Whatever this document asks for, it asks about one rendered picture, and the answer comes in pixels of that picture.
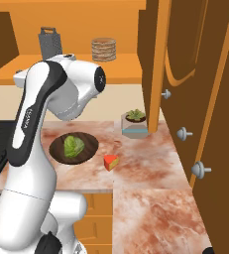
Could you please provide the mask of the green lettuce head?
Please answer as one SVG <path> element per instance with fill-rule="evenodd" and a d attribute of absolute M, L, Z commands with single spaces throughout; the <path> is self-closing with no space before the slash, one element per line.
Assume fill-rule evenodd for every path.
<path fill-rule="evenodd" d="M 69 135 L 64 139 L 63 145 L 64 155 L 70 158 L 76 157 L 84 149 L 83 141 L 80 138 L 72 135 Z"/>

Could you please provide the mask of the potted green plant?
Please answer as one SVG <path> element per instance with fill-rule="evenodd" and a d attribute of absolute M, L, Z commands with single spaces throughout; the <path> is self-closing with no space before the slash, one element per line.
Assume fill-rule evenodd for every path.
<path fill-rule="evenodd" d="M 121 117 L 122 134 L 130 139 L 146 138 L 148 133 L 146 114 L 139 109 L 130 110 Z"/>

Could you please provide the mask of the brown tall cabinet front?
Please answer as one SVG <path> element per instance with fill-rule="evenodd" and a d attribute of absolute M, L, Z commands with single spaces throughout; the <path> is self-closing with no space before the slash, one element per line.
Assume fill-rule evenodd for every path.
<path fill-rule="evenodd" d="M 215 254 L 229 254 L 229 0 L 172 0 L 162 110 Z M 192 132 L 181 141 L 176 132 Z M 211 168 L 198 179 L 191 167 Z"/>

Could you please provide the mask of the orange base cabinet drawers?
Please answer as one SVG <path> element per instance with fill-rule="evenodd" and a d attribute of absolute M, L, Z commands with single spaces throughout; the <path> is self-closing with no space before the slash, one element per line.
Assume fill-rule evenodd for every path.
<path fill-rule="evenodd" d="M 78 240 L 87 254 L 112 254 L 113 194 L 86 193 L 88 210 L 74 224 Z"/>

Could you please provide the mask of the dark brown salad bowl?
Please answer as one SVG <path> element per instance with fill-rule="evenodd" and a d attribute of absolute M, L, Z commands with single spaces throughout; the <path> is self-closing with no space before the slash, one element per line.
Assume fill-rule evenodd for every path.
<path fill-rule="evenodd" d="M 64 155 L 63 142 L 69 135 L 80 138 L 84 143 L 83 151 L 73 158 Z M 63 134 L 54 139 L 50 145 L 49 152 L 56 161 L 62 164 L 79 165 L 91 159 L 97 152 L 98 146 L 98 140 L 94 136 L 84 132 L 72 132 Z"/>

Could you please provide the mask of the grey metal cheese grater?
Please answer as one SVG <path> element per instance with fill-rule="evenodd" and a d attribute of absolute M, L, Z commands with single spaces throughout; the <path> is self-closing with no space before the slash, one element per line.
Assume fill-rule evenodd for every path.
<path fill-rule="evenodd" d="M 41 27 L 39 43 L 44 60 L 62 54 L 60 34 L 56 28 Z"/>

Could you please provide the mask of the stack of tan plates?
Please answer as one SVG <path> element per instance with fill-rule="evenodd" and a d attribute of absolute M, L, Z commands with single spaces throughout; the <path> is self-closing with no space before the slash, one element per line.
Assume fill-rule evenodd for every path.
<path fill-rule="evenodd" d="M 112 38 L 96 38 L 91 41 L 92 59 L 111 62 L 116 59 L 116 41 Z"/>

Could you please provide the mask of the orange cheese wedge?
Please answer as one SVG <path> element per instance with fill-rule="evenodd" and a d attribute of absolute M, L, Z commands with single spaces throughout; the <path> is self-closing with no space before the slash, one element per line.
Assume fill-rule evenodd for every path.
<path fill-rule="evenodd" d="M 117 155 L 105 155 L 104 167 L 107 171 L 111 171 L 119 163 L 119 157 Z"/>

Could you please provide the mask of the orange open wall cabinet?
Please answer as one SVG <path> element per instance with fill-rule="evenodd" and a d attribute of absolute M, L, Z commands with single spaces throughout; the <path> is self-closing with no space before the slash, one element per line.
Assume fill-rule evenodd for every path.
<path fill-rule="evenodd" d="M 8 56 L 0 49 L 0 85 L 11 85 L 13 74 L 39 61 L 38 33 L 54 27 L 62 51 L 90 61 L 91 41 L 112 38 L 116 59 L 102 65 L 109 84 L 139 83 L 142 71 L 137 57 L 139 12 L 147 0 L 0 0 L 0 28 L 12 33 L 18 52 Z"/>

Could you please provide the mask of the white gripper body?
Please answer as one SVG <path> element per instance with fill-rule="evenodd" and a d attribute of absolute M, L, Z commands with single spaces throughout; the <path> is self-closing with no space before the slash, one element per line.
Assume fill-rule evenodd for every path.
<path fill-rule="evenodd" d="M 16 73 L 13 75 L 13 80 L 15 82 L 15 85 L 19 88 L 24 87 L 25 79 L 27 76 L 28 70 L 17 70 Z"/>

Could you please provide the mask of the brown open cabinet door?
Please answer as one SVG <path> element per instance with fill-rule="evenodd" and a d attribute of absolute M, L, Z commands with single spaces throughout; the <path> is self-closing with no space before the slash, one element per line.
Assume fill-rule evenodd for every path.
<path fill-rule="evenodd" d="M 149 133 L 158 130 L 172 0 L 147 0 L 139 11 L 137 54 Z"/>

